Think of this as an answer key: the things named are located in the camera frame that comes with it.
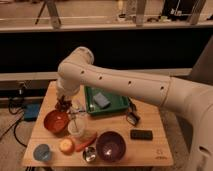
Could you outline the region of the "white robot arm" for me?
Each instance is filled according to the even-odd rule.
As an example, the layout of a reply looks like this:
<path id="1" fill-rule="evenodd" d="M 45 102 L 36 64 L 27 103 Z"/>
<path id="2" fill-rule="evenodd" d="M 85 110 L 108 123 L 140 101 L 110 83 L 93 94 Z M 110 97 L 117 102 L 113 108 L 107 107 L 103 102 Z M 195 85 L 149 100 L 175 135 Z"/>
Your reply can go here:
<path id="1" fill-rule="evenodd" d="M 129 96 L 177 113 L 193 126 L 185 171 L 213 171 L 213 86 L 171 76 L 97 67 L 78 47 L 58 66 L 57 97 L 70 100 L 82 85 Z"/>

